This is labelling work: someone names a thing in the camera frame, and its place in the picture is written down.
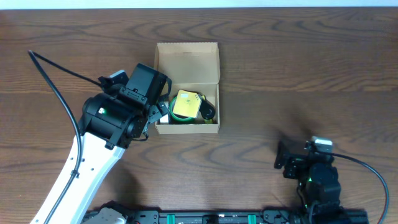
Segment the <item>green tape roll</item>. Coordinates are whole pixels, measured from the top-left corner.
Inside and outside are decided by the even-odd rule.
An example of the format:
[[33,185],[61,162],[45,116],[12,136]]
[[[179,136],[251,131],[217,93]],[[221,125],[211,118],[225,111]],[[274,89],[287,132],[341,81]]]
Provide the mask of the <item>green tape roll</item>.
[[192,123],[194,122],[194,120],[195,120],[194,118],[191,118],[191,117],[180,118],[180,117],[178,117],[178,116],[173,112],[173,108],[174,108],[174,105],[175,105],[176,100],[177,100],[177,97],[175,96],[175,97],[171,100],[171,102],[170,102],[170,104],[169,104],[169,114],[170,114],[170,117],[171,117],[176,123],[178,123],[178,124],[192,124]]

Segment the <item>yellow sticky note pad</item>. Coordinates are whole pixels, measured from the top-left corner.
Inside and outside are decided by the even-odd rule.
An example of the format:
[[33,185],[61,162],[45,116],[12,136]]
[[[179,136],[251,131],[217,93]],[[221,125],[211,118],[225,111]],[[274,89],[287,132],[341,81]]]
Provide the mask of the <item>yellow sticky note pad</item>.
[[172,111],[179,116],[197,118],[200,105],[201,96],[198,93],[179,90]]

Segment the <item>brown cardboard box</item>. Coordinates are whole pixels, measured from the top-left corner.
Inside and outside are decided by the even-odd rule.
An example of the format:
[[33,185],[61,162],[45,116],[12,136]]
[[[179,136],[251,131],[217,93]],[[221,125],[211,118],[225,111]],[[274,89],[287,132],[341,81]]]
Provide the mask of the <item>brown cardboard box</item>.
[[181,123],[169,116],[156,122],[159,134],[217,134],[220,129],[219,80],[220,57],[216,42],[158,43],[155,69],[172,80],[170,102],[180,90],[198,93],[215,108],[215,116],[206,123],[199,114],[193,121]]

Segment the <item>white tape roll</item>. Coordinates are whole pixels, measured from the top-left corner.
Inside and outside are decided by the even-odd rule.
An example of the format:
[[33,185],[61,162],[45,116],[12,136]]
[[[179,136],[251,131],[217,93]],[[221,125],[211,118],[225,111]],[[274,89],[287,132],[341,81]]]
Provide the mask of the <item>white tape roll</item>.
[[160,124],[169,124],[170,123],[169,102],[166,101],[164,104],[165,104],[165,109],[167,110],[167,114],[160,118],[159,123]]

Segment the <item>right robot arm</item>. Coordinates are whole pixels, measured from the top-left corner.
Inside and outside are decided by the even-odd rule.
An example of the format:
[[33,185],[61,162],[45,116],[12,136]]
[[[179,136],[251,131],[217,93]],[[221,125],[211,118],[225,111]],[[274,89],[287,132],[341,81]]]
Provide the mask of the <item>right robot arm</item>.
[[341,185],[337,169],[332,166],[332,141],[313,137],[305,143],[302,154],[294,153],[293,145],[292,141],[279,141],[274,168],[283,169],[286,179],[298,181],[298,193],[309,214],[338,210]]

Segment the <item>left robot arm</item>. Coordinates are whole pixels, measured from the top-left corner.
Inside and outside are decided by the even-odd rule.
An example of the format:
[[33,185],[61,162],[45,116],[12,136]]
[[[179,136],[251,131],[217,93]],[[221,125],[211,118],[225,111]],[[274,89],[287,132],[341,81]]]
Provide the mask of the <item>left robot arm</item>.
[[68,159],[32,223],[80,223],[101,183],[132,141],[168,113],[171,79],[137,64],[100,77],[102,92],[85,101]]

